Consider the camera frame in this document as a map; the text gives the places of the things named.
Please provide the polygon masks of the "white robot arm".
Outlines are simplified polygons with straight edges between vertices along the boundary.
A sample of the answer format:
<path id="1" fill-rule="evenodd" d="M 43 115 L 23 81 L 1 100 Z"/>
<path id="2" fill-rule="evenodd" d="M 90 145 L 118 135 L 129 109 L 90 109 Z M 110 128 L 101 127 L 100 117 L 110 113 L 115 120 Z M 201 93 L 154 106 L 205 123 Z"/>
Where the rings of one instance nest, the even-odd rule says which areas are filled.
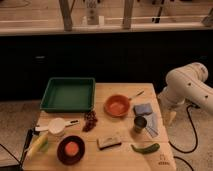
<path id="1" fill-rule="evenodd" d="M 205 65 L 194 62 L 169 71 L 166 86 L 157 98 L 161 108 L 163 123 L 168 126 L 176 117 L 175 109 L 185 100 L 198 105 L 213 114 L 213 88 L 205 84 L 208 70 Z"/>

